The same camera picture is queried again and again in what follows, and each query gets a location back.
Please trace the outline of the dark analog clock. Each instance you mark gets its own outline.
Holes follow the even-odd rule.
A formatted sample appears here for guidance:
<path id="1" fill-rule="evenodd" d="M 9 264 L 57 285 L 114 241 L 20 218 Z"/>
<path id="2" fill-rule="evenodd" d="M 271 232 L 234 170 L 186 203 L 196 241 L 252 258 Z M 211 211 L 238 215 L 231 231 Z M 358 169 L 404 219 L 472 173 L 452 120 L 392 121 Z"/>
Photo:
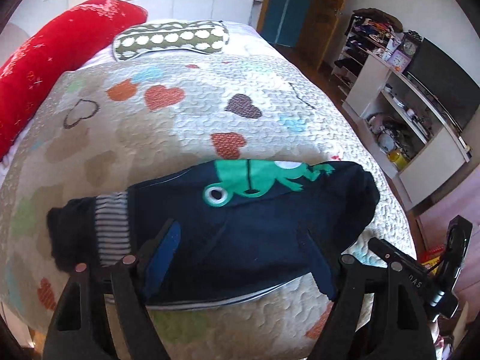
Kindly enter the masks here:
<path id="1" fill-rule="evenodd" d="M 409 59 L 413 59 L 422 44 L 423 37 L 416 31 L 409 30 L 403 34 L 403 39 L 397 50 Z"/>

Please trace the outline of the black flat television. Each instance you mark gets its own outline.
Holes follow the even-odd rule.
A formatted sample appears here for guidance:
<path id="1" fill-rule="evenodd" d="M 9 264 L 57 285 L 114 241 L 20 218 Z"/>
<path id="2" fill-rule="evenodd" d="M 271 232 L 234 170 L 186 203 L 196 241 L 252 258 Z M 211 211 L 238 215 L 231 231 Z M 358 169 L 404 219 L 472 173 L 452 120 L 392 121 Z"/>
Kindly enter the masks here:
<path id="1" fill-rule="evenodd" d="M 479 85 L 449 55 L 424 38 L 418 52 L 403 72 L 433 95 L 460 131 L 479 108 Z"/>

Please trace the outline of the heart patterned quilt bedspread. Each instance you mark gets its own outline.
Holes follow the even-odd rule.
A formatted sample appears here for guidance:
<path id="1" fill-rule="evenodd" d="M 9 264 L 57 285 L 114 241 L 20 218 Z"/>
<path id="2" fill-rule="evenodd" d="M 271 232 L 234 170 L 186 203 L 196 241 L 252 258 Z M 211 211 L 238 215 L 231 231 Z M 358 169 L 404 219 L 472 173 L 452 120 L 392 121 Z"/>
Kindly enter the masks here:
<path id="1" fill-rule="evenodd" d="M 31 328 L 47 330 L 67 281 L 51 255 L 49 209 L 215 159 L 356 162 L 380 201 L 350 252 L 379 265 L 367 247 L 378 236 L 414 253 L 383 170 L 328 96 L 252 28 L 228 29 L 214 55 L 117 62 L 101 49 L 58 78 L 1 156 L 1 300 Z"/>

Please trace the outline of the white shelf unit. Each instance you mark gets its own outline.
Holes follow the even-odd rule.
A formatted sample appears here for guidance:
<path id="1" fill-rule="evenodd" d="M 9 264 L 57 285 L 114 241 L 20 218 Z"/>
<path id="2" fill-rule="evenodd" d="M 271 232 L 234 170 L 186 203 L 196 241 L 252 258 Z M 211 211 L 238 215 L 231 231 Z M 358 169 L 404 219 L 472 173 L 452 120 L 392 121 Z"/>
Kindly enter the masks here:
<path id="1" fill-rule="evenodd" d="M 381 10 L 355 10 L 333 75 L 361 140 L 410 210 L 469 163 L 472 150 L 434 96 L 404 74 L 413 60 L 397 50 L 406 32 Z M 387 158 L 394 149 L 408 159 L 400 172 Z"/>

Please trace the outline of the long red pillow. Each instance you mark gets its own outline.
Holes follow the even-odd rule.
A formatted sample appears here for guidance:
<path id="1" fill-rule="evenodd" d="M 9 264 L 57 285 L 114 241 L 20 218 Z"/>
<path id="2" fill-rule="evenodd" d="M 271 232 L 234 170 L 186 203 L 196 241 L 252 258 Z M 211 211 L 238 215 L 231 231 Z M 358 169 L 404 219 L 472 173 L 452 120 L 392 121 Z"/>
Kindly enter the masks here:
<path id="1" fill-rule="evenodd" d="M 1 66 L 1 156 L 47 98 L 115 36 L 146 22 L 147 10 L 121 0 L 88 0 L 52 19 Z"/>

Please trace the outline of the yellow jar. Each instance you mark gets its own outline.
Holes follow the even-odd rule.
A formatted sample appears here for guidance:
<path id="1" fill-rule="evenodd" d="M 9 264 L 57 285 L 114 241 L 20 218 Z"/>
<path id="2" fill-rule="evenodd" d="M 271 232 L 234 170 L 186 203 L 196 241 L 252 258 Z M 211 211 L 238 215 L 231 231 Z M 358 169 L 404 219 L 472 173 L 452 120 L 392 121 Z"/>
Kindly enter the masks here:
<path id="1" fill-rule="evenodd" d="M 408 165 L 408 159 L 405 158 L 403 153 L 398 149 L 394 149 L 388 152 L 387 158 L 392 164 L 394 164 L 394 166 L 399 172 Z"/>

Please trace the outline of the green white patterned pillow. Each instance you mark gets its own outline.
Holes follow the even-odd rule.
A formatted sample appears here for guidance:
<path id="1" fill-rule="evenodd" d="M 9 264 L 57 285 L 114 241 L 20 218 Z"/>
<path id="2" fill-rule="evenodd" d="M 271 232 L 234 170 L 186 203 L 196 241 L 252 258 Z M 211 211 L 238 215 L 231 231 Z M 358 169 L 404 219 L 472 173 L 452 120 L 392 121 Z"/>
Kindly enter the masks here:
<path id="1" fill-rule="evenodd" d="M 151 52 L 187 50 L 215 54 L 230 42 L 230 33 L 221 21 L 169 21 L 145 23 L 127 28 L 112 43 L 116 61 L 129 61 Z"/>

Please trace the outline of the wooden door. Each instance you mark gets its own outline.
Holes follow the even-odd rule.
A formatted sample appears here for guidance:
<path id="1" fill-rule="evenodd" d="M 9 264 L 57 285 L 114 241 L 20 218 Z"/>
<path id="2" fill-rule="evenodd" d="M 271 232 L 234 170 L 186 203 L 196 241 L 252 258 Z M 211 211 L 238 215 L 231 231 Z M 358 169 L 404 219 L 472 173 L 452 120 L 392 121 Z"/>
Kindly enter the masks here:
<path id="1" fill-rule="evenodd" d="M 346 0 L 262 0 L 256 25 L 271 45 L 288 47 L 319 69 Z"/>

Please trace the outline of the navy frog print pants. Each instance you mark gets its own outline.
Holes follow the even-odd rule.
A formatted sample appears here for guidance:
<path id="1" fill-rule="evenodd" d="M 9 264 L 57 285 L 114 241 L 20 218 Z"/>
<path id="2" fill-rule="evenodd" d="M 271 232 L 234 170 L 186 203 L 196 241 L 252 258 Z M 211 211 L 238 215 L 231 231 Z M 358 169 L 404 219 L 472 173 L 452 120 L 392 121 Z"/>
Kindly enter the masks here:
<path id="1" fill-rule="evenodd" d="M 125 191 L 49 210 L 55 264 L 107 267 L 137 253 L 166 222 L 174 233 L 142 291 L 149 305 L 211 306 L 306 274 L 334 298 L 338 259 L 372 222 L 380 193 L 357 163 L 213 160 Z"/>

